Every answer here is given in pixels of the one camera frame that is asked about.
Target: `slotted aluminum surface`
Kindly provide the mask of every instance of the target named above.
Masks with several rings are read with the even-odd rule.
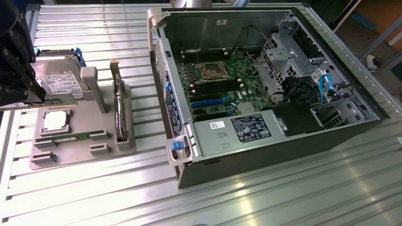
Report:
[[[132,88],[137,152],[121,158],[29,170],[36,111],[16,111],[7,137],[8,152],[3,153],[1,225],[401,223],[402,145],[397,140],[402,136],[401,114],[367,77],[360,78],[363,85],[393,116],[383,125],[327,152],[176,189],[176,174],[164,150],[144,20],[149,7],[167,6],[41,7],[35,46],[41,49],[77,46],[87,65],[99,69],[101,85],[111,84],[108,59],[120,61],[121,76]]]

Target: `motherboard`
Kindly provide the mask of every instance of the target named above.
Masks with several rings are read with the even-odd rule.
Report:
[[[268,98],[251,59],[234,51],[226,60],[176,64],[194,121],[260,111]]]

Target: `blue pcie slot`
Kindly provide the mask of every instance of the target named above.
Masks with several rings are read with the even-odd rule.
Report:
[[[224,103],[226,103],[226,98],[222,98],[219,100],[210,100],[210,101],[191,103],[191,108],[223,105]]]

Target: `hard drive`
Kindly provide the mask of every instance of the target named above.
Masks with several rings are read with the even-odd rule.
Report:
[[[83,91],[89,90],[80,77],[83,66],[85,63],[79,48],[37,53],[32,67],[47,94],[72,94],[75,99],[83,98]]]

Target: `green circuit board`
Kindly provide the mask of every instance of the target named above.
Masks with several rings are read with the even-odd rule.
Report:
[[[203,100],[191,100],[191,97],[195,95],[190,87],[192,84],[206,81],[203,80],[202,69],[198,64],[177,63],[176,67],[194,120],[200,121],[198,120],[198,116],[211,115],[214,113],[222,113],[222,116],[227,113],[223,117],[240,115],[242,112],[239,111],[238,105],[246,102],[250,102],[255,111],[259,111],[267,102],[267,96],[258,74],[255,74],[252,62],[244,57],[244,53],[234,51],[231,57],[223,61],[203,62],[203,65],[211,64],[224,66],[226,75],[228,76],[227,79],[240,79],[242,87],[236,90],[214,93],[226,99],[224,104],[192,108],[191,104],[194,102],[202,102]]]

